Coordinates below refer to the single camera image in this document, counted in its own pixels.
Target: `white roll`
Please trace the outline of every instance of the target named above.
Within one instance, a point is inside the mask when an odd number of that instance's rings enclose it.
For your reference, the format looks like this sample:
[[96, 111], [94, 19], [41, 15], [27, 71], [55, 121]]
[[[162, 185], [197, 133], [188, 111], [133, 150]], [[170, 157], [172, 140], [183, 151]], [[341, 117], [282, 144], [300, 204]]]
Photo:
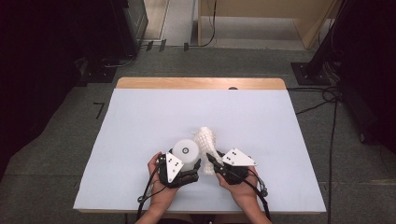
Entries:
[[200, 150], [194, 141], [183, 139], [172, 148], [172, 154], [184, 163], [180, 171], [189, 171], [194, 168], [195, 163], [199, 160]]

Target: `white object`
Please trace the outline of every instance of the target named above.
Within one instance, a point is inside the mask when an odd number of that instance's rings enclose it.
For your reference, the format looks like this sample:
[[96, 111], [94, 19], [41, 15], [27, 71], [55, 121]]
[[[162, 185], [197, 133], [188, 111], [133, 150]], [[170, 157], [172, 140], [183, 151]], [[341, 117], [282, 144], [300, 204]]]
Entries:
[[[136, 211], [152, 156], [203, 126], [216, 131], [219, 151], [238, 146], [260, 164], [256, 171], [268, 188], [265, 199], [271, 212], [326, 211], [287, 90], [115, 89], [74, 208]], [[213, 214], [241, 209], [215, 176], [199, 174], [198, 182], [177, 192], [168, 211]]]
[[257, 163], [241, 152], [238, 148], [233, 148], [222, 157], [222, 161], [231, 166], [255, 166]]
[[194, 141], [183, 139], [172, 148], [172, 154], [184, 163], [180, 171], [189, 171], [194, 168], [195, 163], [199, 160], [200, 151]]
[[172, 153], [166, 152], [166, 173], [168, 174], [168, 183], [172, 183], [177, 176], [178, 172], [183, 167], [183, 161], [178, 157], [172, 155]]
[[201, 158], [203, 159], [203, 169], [206, 175], [214, 175], [215, 170], [213, 169], [213, 163], [209, 161], [206, 153], [212, 155], [218, 163], [223, 164], [221, 156], [216, 151], [216, 135], [207, 127], [202, 127], [194, 134], [194, 141], [198, 145], [201, 151]]

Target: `white tabletop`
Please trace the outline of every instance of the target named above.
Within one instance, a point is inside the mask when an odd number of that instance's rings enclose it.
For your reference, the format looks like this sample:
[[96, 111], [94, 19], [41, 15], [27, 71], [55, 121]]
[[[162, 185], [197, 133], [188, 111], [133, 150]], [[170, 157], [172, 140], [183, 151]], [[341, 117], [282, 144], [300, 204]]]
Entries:
[[[133, 212], [149, 180], [147, 163], [209, 127], [217, 150], [237, 147], [257, 163], [273, 213], [320, 213], [325, 205], [286, 90], [115, 89], [86, 166], [74, 209]], [[180, 213], [239, 212], [213, 175], [199, 172], [169, 208]]]

